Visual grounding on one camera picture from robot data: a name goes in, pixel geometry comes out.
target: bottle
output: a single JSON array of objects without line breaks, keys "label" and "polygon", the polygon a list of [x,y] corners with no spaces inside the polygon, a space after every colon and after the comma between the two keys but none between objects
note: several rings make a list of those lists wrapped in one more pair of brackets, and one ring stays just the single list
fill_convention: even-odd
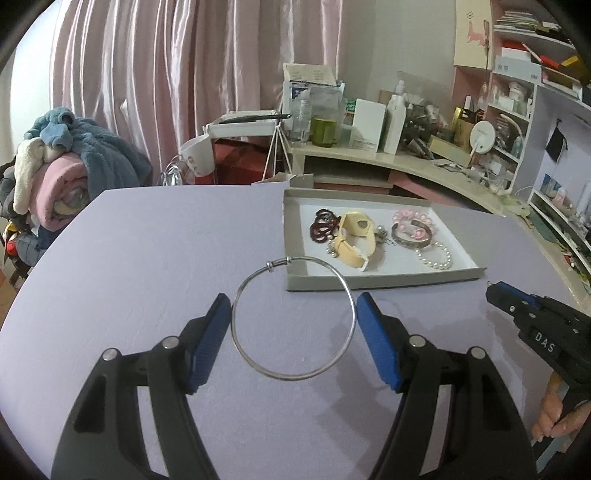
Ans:
[{"label": "bottle", "polygon": [[389,124],[385,131],[384,152],[395,155],[406,122],[406,104],[404,102],[404,80],[400,80],[388,103]]},{"label": "bottle", "polygon": [[581,192],[581,198],[579,199],[579,203],[577,204],[577,210],[575,212],[576,217],[583,218],[587,214],[590,204],[591,204],[591,180],[587,180],[585,182],[585,185],[583,186],[583,191]]},{"label": "bottle", "polygon": [[310,122],[312,121],[312,105],[310,103],[310,89],[301,92],[295,103],[296,115],[291,131],[291,139],[295,142],[306,143],[310,136]]}]

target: human hand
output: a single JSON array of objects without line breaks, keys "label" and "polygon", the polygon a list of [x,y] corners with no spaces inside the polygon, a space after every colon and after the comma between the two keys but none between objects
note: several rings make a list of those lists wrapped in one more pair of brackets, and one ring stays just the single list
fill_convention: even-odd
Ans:
[{"label": "human hand", "polygon": [[591,403],[585,402],[558,421],[562,415],[562,401],[558,397],[558,389],[561,383],[560,376],[553,372],[546,387],[546,394],[542,398],[542,412],[538,422],[531,429],[531,434],[537,442],[541,442],[544,437],[557,438],[570,434],[575,436],[591,413]]}]

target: pearl bracelet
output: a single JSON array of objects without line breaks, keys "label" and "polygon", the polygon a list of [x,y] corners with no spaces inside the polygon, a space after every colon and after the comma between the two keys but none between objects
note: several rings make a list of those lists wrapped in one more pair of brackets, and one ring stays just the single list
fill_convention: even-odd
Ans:
[{"label": "pearl bracelet", "polygon": [[441,242],[435,242],[433,244],[434,247],[440,249],[441,251],[443,251],[443,253],[445,254],[445,262],[443,263],[438,263],[438,262],[433,262],[431,260],[429,260],[427,257],[425,257],[424,251],[417,248],[415,250],[415,253],[418,255],[419,259],[423,260],[423,263],[430,267],[430,268],[436,268],[438,270],[449,270],[453,264],[453,260],[452,260],[452,254],[450,253],[450,251],[448,250],[448,248],[443,245]]}]

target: white tray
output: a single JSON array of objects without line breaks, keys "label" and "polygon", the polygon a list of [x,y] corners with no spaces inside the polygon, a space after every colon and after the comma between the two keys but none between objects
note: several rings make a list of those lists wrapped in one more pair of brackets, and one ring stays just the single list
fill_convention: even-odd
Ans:
[{"label": "white tray", "polygon": [[241,124],[222,124],[219,122],[229,118],[244,115],[276,115],[276,110],[248,110],[243,112],[229,112],[217,120],[206,125],[205,131],[211,138],[234,137],[272,137],[275,133],[277,120],[258,120],[256,122],[244,122]]},{"label": "white tray", "polygon": [[[390,231],[394,213],[406,207],[426,213],[435,222],[435,240],[442,242],[452,253],[453,265],[449,270],[435,270],[424,265],[412,249],[385,244],[376,246],[367,269],[361,271],[333,258],[326,252],[326,244],[317,244],[310,238],[310,225],[314,222],[316,212],[322,208],[331,210],[337,216],[347,212],[364,212],[376,226],[384,225]],[[283,211],[285,254],[292,257],[305,255],[327,261],[346,277],[350,287],[354,289],[426,285],[480,278],[486,270],[481,255],[482,248],[478,248],[478,242],[468,241],[471,234],[469,226],[462,225],[463,209],[438,207],[423,200],[404,197],[288,189],[285,191]],[[351,240],[352,244],[364,251],[365,239]],[[444,260],[442,251],[433,246],[424,249],[424,254],[434,262]],[[342,288],[330,271],[317,264],[294,262],[287,271],[287,289],[290,291]]]}]

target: white bottle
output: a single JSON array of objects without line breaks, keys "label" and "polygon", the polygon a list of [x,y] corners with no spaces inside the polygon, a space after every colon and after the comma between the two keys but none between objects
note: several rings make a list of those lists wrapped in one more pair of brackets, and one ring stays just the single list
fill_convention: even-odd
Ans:
[{"label": "white bottle", "polygon": [[402,129],[406,122],[406,105],[404,103],[404,80],[400,80],[396,91],[388,104],[389,117],[391,118],[388,130],[385,132],[386,141],[384,142],[384,152],[392,155],[396,154]]}]

